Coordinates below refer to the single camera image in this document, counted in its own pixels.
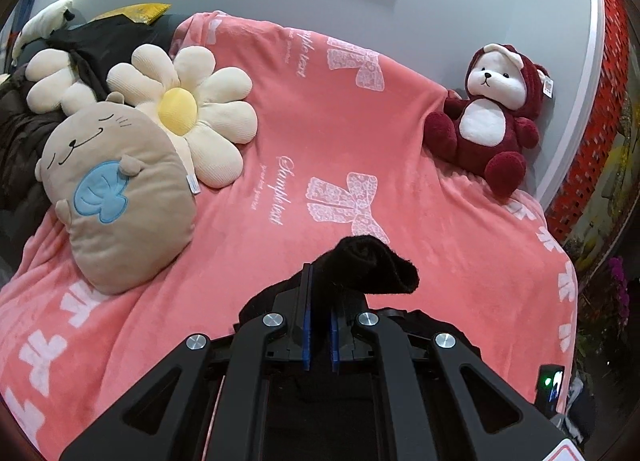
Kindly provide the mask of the pink fleece blanket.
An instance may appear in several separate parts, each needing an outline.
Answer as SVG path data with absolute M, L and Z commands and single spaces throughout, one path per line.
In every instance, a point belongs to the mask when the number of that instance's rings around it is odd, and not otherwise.
M 526 192 L 487 185 L 422 149 L 445 88 L 384 55 L 312 31 L 213 12 L 177 29 L 245 70 L 256 138 L 242 176 L 203 190 L 189 247 L 123 295 L 82 280 L 48 213 L 1 291 L 1 394 L 48 460 L 193 333 L 231 333 L 239 311 L 342 238 L 377 231 L 416 265 L 418 309 L 458 327 L 525 398 L 547 363 L 570 366 L 576 275 Z

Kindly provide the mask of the black clothing pile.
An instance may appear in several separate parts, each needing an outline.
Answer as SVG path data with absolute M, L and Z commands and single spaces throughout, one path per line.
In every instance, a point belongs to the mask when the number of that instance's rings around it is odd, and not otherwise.
M 132 52 L 147 43 L 168 52 L 180 21 L 179 16 L 162 15 L 147 25 L 117 15 L 58 29 L 46 39 L 46 44 L 70 54 L 80 80 L 96 93 L 100 102 L 108 94 L 106 77 L 114 65 L 130 62 Z

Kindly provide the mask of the black garment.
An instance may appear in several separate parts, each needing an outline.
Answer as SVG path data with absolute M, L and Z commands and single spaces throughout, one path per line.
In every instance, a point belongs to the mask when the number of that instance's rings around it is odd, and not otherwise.
M 403 259 L 382 240 L 373 236 L 345 237 L 331 250 L 312 262 L 312 285 L 333 297 L 363 294 L 411 294 L 419 287 L 416 266 Z M 428 316 L 423 311 L 404 311 L 384 307 L 382 314 L 390 317 L 401 329 L 417 337 L 434 337 L 449 333 L 476 356 L 480 348 L 471 343 L 454 325 Z

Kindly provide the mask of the dark red bear plush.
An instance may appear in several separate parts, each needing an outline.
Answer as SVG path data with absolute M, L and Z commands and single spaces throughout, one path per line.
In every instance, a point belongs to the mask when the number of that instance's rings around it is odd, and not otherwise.
M 511 197 L 524 181 L 525 149 L 540 140 L 536 120 L 552 96 L 541 65 L 510 44 L 489 43 L 472 57 L 465 99 L 450 92 L 427 114 L 423 147 L 442 161 L 484 178 L 495 197 Z

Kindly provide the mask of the purple flowers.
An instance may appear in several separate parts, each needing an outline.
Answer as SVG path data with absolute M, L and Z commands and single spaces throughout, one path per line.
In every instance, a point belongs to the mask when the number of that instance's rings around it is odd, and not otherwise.
M 624 270 L 624 261 L 620 256 L 613 256 L 608 260 L 608 267 L 613 285 L 615 287 L 615 295 L 618 309 L 618 321 L 620 326 L 625 328 L 629 319 L 629 293 L 628 281 Z

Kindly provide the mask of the cream daisy flower pillow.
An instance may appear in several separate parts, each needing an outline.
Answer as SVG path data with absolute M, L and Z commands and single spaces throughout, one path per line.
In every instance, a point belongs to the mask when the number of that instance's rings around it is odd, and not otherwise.
M 246 100 L 253 88 L 238 67 L 219 68 L 205 46 L 170 57 L 153 44 L 137 47 L 129 62 L 107 73 L 107 86 L 154 121 L 181 158 L 192 190 L 221 189 L 242 174 L 240 147 L 257 134 L 258 119 Z

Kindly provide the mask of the dark brown puffer jacket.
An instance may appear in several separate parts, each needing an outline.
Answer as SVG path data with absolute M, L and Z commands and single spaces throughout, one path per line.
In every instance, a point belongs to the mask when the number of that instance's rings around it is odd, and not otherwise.
M 37 186 L 35 165 L 52 131 L 65 120 L 60 109 L 35 114 L 27 94 L 35 85 L 26 66 L 17 68 L 1 84 L 1 209 L 15 210 Z

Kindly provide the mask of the cream flower pillow behind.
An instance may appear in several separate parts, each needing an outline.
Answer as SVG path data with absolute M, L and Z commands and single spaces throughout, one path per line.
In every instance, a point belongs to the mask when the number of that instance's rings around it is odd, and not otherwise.
M 34 114 L 60 109 L 69 117 L 98 102 L 93 89 L 81 81 L 70 54 L 61 50 L 46 48 L 35 54 L 25 78 L 32 82 L 26 102 Z

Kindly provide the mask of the beige seal plush pillow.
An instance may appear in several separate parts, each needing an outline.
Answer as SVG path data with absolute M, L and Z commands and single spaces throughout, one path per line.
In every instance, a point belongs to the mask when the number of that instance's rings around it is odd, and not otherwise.
M 89 285 L 122 294 L 189 245 L 196 203 L 167 134 L 112 93 L 60 123 L 35 165 Z

